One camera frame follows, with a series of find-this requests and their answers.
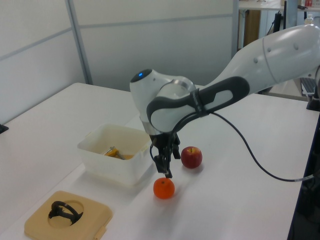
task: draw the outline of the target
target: red apple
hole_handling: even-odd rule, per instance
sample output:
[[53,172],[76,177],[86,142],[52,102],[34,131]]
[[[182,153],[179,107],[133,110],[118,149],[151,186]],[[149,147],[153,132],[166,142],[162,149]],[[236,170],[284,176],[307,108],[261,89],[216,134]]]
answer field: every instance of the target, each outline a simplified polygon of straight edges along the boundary
[[181,152],[181,162],[188,169],[199,167],[202,162],[202,153],[195,146],[188,146]]

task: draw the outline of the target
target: white plastic bin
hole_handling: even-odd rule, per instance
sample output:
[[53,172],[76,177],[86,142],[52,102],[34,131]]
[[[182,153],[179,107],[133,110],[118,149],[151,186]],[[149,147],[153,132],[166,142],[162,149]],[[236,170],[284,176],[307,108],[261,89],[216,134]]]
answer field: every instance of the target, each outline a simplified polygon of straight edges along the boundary
[[[150,137],[144,131],[107,123],[89,133],[77,148],[88,172],[132,186],[153,163],[150,144]],[[122,155],[134,156],[128,160],[105,156],[113,146]]]

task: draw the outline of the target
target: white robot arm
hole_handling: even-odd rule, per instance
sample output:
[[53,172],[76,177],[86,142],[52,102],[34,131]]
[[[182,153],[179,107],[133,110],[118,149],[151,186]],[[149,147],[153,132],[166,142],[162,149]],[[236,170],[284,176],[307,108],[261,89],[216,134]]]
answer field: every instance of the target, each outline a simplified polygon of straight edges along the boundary
[[302,25],[258,39],[240,50],[224,71],[196,89],[182,76],[146,69],[130,82],[145,131],[159,155],[157,170],[172,177],[170,156],[179,158],[177,132],[188,122],[227,107],[249,94],[297,77],[316,79],[320,91],[320,28]]

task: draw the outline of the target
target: orange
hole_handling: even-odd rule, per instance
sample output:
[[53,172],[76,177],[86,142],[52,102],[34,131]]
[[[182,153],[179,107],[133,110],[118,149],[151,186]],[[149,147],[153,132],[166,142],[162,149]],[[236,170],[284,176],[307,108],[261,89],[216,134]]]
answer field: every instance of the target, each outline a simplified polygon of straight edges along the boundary
[[161,177],[154,182],[153,192],[160,199],[169,199],[175,193],[175,185],[170,178]]

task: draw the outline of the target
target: wall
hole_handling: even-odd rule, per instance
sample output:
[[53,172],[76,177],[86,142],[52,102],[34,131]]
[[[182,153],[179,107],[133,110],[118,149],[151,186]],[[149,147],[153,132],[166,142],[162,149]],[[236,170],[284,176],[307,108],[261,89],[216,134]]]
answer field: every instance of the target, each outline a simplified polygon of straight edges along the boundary
[[84,83],[65,0],[0,1],[0,123]]
[[237,0],[73,0],[94,85],[129,90],[143,69],[205,85],[237,50]]

